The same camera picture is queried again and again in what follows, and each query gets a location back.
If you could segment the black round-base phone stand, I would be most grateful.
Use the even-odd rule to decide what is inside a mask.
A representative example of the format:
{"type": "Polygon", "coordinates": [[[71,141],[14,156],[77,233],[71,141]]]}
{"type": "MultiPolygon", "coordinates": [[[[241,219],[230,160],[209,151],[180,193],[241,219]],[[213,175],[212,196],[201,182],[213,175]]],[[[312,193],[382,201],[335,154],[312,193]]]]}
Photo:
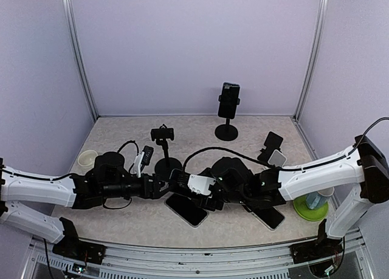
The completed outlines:
{"type": "Polygon", "coordinates": [[[233,141],[238,137],[238,130],[230,124],[231,119],[225,119],[225,123],[218,125],[215,129],[215,136],[226,142],[233,141]]]}

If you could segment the blue-edged black phone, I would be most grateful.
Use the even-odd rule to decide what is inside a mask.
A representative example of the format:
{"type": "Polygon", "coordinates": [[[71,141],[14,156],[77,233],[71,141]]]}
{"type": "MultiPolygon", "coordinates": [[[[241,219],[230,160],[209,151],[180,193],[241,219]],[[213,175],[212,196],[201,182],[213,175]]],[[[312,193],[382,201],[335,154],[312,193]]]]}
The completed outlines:
{"type": "Polygon", "coordinates": [[[239,99],[240,85],[223,83],[221,95],[218,97],[218,116],[225,119],[234,119],[239,99]]]}

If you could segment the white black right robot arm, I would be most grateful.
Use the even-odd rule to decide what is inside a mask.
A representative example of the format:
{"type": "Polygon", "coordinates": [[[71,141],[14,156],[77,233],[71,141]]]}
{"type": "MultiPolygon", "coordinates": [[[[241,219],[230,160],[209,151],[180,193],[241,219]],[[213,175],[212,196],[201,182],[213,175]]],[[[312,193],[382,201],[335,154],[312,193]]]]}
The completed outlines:
{"type": "Polygon", "coordinates": [[[223,157],[208,173],[190,175],[196,194],[224,203],[242,204],[260,217],[263,211],[307,194],[339,185],[353,188],[336,212],[325,219],[311,252],[325,256],[367,210],[388,201],[388,164],[381,150],[367,137],[357,136],[345,150],[294,167],[272,167],[253,174],[238,158],[223,157]]]}

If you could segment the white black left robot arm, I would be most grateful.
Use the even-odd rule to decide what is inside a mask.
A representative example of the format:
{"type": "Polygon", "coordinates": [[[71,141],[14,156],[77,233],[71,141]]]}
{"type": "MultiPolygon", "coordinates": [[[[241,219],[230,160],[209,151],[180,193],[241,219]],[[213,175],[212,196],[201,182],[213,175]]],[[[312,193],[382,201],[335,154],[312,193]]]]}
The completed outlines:
{"type": "Polygon", "coordinates": [[[159,199],[172,184],[156,174],[132,174],[124,168],[125,158],[117,152],[96,157],[85,175],[33,176],[1,166],[1,223],[40,236],[60,245],[71,257],[80,257],[85,244],[72,221],[53,218],[24,205],[40,202],[87,210],[102,206],[107,199],[133,197],[159,199]]]}

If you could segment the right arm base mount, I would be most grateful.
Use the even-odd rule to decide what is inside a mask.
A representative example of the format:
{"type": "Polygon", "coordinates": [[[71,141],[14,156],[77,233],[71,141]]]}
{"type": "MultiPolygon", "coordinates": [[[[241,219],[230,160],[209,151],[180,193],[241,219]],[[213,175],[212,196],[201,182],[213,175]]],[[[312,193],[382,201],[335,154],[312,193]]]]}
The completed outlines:
{"type": "Polygon", "coordinates": [[[305,241],[303,243],[293,244],[289,249],[294,264],[300,264],[342,253],[343,240],[325,239],[320,243],[316,240],[305,241]]]}

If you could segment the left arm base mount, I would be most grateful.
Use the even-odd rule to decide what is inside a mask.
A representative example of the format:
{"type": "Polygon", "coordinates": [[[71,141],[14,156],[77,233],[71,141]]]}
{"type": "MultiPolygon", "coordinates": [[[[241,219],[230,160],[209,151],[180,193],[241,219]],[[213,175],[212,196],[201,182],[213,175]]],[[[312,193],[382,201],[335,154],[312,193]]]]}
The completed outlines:
{"type": "Polygon", "coordinates": [[[63,238],[53,246],[52,252],[84,263],[101,265],[106,247],[102,244],[89,243],[79,239],[63,238]]]}

